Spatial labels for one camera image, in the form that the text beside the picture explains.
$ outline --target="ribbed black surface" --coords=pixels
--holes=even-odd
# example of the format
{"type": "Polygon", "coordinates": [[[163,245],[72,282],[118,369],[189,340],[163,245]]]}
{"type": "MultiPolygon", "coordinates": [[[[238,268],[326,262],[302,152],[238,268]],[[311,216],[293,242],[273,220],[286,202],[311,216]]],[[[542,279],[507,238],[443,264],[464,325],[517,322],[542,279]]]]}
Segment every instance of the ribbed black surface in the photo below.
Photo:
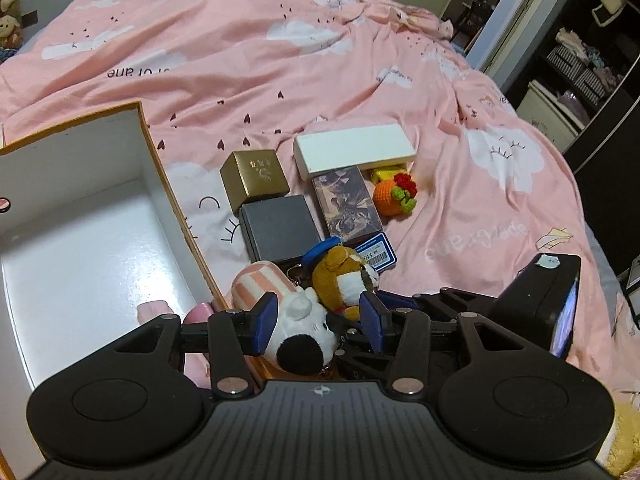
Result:
{"type": "Polygon", "coordinates": [[[34,480],[606,480],[594,463],[555,472],[498,468],[459,449],[421,404],[375,383],[270,381],[224,402],[186,446],[130,470],[49,463],[34,480]]]}

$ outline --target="white rectangular box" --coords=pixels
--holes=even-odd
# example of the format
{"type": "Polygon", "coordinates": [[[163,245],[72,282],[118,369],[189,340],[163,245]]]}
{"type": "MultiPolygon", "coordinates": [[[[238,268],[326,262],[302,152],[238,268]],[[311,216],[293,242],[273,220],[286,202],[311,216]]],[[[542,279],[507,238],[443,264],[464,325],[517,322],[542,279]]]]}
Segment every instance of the white rectangular box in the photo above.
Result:
{"type": "Polygon", "coordinates": [[[361,170],[410,162],[415,149],[399,124],[299,135],[293,155],[302,180],[340,168],[361,170]]]}
{"type": "Polygon", "coordinates": [[[0,449],[20,479],[43,462],[25,418],[34,387],[135,329],[140,303],[165,300],[184,317],[224,299],[139,103],[0,149],[3,210],[0,449]]]}

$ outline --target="pink bedding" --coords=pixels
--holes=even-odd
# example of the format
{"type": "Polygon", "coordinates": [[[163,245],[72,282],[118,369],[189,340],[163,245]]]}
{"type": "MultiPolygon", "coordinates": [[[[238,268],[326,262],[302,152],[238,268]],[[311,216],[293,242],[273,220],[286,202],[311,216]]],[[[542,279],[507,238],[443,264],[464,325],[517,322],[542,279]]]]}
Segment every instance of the pink bedding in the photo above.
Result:
{"type": "Polygon", "coordinates": [[[397,121],[417,149],[418,205],[386,226],[399,261],[382,288],[497,295],[536,252],[579,254],[570,361],[609,381],[609,321],[570,170],[450,32],[385,0],[76,0],[0,67],[0,120],[9,143],[141,100],[223,292],[248,263],[218,171],[232,150],[277,149],[292,192],[309,197],[296,135],[397,121]]]}

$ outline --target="blue tag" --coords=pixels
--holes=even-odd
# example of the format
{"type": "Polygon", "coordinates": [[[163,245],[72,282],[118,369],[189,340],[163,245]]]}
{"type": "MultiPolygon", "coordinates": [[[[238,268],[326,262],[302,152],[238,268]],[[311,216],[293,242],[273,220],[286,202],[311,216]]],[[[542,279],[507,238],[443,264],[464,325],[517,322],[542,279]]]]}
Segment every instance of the blue tag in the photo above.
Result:
{"type": "Polygon", "coordinates": [[[393,267],[398,261],[384,233],[377,234],[362,245],[357,246],[355,251],[377,272],[393,267]]]}

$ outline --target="open white box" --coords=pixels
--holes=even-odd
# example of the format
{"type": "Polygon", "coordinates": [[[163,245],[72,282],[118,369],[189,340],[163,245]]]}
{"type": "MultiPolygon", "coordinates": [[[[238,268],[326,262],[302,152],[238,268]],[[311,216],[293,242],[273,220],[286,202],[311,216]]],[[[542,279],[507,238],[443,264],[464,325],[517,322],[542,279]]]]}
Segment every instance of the open white box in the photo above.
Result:
{"type": "Polygon", "coordinates": [[[20,479],[44,461],[25,417],[34,387],[137,327],[140,303],[183,317],[224,300],[139,103],[0,149],[0,197],[0,449],[20,479]]]}

